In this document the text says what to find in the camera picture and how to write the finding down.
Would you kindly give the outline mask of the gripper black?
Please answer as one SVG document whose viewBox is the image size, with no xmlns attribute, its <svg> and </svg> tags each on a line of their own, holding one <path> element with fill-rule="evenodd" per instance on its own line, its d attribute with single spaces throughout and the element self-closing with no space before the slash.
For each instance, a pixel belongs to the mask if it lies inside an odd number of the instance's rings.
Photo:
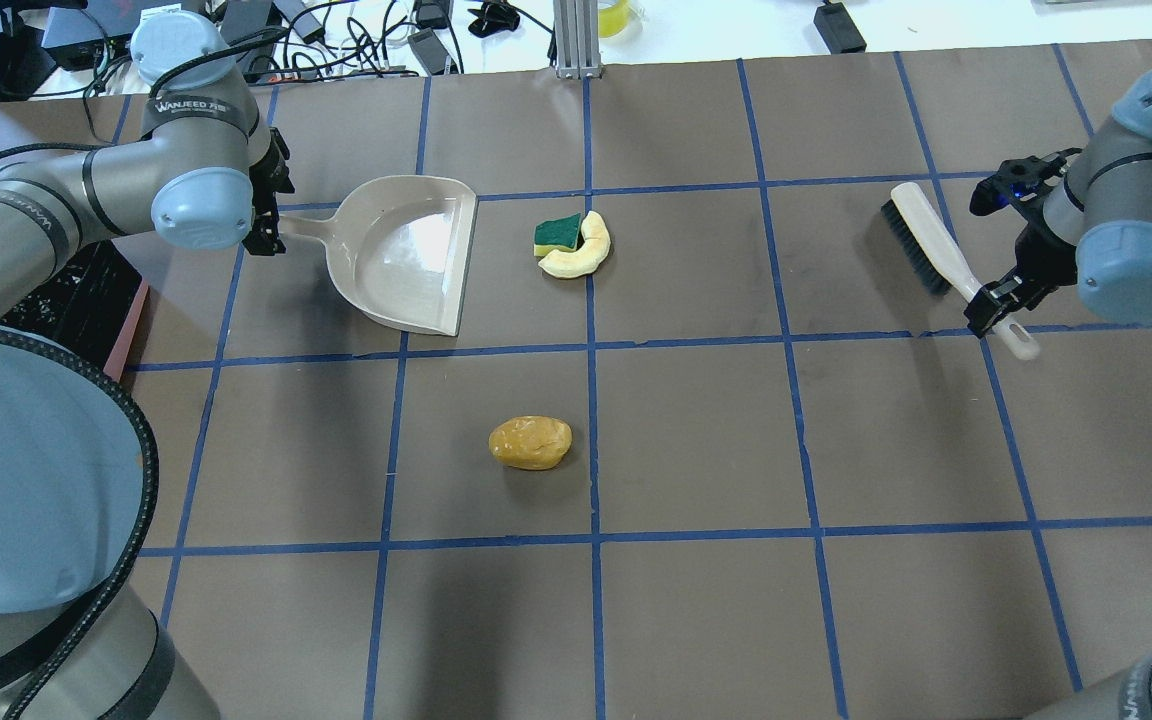
<svg viewBox="0 0 1152 720">
<path fill-rule="evenodd" d="M 268 146 L 262 158 L 251 164 L 250 179 L 253 188 L 252 229 L 242 240 L 242 247 L 248 255 L 259 258 L 273 258 L 285 253 L 285 241 L 278 228 L 278 194 L 293 194 L 291 160 L 282 132 L 278 128 L 268 128 Z"/>
<path fill-rule="evenodd" d="M 986 336 L 1015 311 L 1036 309 L 1049 295 L 1049 287 L 1076 282 L 1075 249 L 1053 232 L 1043 210 L 1051 194 L 1064 197 L 1059 183 L 1078 154 L 1076 150 L 1059 150 L 1043 158 L 1028 156 L 1011 161 L 1011 206 L 1026 223 L 1015 247 L 1018 275 L 983 285 L 968 300 L 967 328 L 975 338 Z"/>
</svg>

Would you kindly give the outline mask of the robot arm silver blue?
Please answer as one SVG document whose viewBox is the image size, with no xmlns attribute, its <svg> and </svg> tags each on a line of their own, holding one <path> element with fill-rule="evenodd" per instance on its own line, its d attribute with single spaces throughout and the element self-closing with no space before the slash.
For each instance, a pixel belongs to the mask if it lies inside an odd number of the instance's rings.
<svg viewBox="0 0 1152 720">
<path fill-rule="evenodd" d="M 141 137 L 0 151 L 0 719 L 221 717 L 129 584 L 161 462 L 105 367 L 141 287 L 109 242 L 285 251 L 289 151 L 238 65 L 285 33 L 152 12 L 129 41 Z"/>
<path fill-rule="evenodd" d="M 1010 205 L 1025 218 L 1014 268 L 973 291 L 973 334 L 1071 286 L 1107 323 L 1152 325 L 1152 69 L 1111 106 L 1087 146 L 996 170 L 972 197 L 987 215 Z"/>
</svg>

